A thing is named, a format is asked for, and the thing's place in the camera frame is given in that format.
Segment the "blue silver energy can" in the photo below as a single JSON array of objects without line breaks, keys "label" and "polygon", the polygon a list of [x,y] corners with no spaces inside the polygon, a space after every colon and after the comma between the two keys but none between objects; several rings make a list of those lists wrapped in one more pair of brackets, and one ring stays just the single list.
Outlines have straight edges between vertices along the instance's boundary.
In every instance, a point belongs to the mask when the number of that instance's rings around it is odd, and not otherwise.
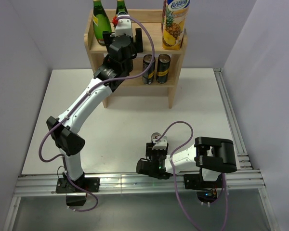
[{"label": "blue silver energy can", "polygon": [[160,133],[154,132],[154,133],[151,135],[151,143],[152,143],[152,144],[158,143],[160,137],[161,137],[161,134],[160,134]]}]

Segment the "green Perrier glass bottle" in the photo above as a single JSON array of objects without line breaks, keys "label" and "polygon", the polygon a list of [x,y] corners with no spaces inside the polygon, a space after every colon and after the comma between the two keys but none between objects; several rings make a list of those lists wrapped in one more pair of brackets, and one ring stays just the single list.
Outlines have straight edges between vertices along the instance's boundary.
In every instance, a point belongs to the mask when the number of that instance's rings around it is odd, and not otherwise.
[{"label": "green Perrier glass bottle", "polygon": [[102,2],[100,0],[93,1],[93,29],[96,40],[102,46],[105,46],[103,32],[112,32],[109,18],[103,8]]}]

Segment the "green bottle red label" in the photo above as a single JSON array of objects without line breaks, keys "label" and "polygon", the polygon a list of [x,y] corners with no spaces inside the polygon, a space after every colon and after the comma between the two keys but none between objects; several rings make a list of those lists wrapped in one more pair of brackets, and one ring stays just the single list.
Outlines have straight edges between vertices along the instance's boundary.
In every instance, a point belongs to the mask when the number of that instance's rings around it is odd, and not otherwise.
[{"label": "green bottle red label", "polygon": [[117,0],[115,17],[118,17],[119,15],[126,15],[126,14],[128,14],[128,10],[125,4],[125,0]]}]

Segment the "black beverage can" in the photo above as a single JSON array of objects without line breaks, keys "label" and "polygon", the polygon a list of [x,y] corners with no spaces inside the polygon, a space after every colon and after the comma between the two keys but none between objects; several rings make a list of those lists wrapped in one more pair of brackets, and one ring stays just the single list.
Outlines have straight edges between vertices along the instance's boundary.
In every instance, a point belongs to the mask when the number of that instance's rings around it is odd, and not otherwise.
[{"label": "black beverage can", "polygon": [[145,55],[143,57],[143,71],[146,70],[146,69],[147,69],[147,71],[142,75],[142,81],[146,85],[150,85],[154,81],[156,60],[154,59],[154,61],[151,64],[150,68],[148,68],[151,59],[152,59],[152,55],[151,54],[147,54],[147,55]]}]

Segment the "dark black yellow can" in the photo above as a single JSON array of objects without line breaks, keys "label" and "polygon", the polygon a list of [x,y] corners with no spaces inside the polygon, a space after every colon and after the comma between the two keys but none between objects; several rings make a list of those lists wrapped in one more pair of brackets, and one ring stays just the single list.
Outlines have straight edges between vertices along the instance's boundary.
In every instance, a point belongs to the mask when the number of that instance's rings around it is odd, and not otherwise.
[{"label": "dark black yellow can", "polygon": [[164,84],[168,80],[168,73],[171,63],[171,57],[167,54],[160,54],[158,57],[158,66],[156,80],[160,84]]}]

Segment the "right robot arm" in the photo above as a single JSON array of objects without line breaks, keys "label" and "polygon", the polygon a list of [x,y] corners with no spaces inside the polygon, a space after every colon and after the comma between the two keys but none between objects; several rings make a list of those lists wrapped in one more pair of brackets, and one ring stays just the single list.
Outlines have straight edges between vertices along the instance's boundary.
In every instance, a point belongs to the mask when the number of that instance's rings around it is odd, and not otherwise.
[{"label": "right robot arm", "polygon": [[136,173],[159,180],[197,167],[199,183],[210,187],[222,173],[237,171],[234,144],[228,139],[197,137],[195,144],[176,154],[168,154],[167,137],[154,133],[146,144],[145,158],[139,159]]}]

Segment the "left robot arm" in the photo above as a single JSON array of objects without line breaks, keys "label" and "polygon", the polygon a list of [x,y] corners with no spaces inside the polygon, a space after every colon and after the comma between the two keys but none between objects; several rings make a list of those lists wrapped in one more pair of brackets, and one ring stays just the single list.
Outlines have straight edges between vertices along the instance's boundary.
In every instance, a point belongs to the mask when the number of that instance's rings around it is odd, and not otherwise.
[{"label": "left robot arm", "polygon": [[107,56],[95,71],[93,79],[77,100],[57,118],[51,116],[46,124],[55,145],[64,157],[69,175],[67,187],[79,192],[84,187],[84,171],[80,151],[85,140],[78,135],[82,125],[94,109],[110,96],[133,70],[133,59],[143,52],[142,31],[137,28],[135,38],[128,35],[114,36],[104,33]]}]

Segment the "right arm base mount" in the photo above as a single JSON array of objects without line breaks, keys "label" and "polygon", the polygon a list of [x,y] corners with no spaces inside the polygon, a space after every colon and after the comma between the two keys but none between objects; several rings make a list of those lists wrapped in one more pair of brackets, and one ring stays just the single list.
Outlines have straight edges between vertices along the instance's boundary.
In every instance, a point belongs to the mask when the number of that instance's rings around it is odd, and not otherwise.
[{"label": "right arm base mount", "polygon": [[184,174],[184,187],[186,190],[196,191],[198,200],[207,206],[217,202],[225,191],[222,174],[216,181],[204,181],[200,173]]}]

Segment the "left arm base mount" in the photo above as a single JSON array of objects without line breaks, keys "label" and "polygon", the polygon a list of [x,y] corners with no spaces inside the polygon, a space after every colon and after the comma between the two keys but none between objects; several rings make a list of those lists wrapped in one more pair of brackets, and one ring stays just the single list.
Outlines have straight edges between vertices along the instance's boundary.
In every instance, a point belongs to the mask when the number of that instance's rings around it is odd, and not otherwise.
[{"label": "left arm base mount", "polygon": [[70,183],[66,175],[59,178],[57,181],[55,192],[57,194],[69,194],[69,193],[85,193],[83,196],[66,196],[66,205],[71,207],[84,206],[87,201],[87,192],[97,193],[100,186],[100,178],[86,178],[80,177],[77,181],[72,181],[76,187]]}]

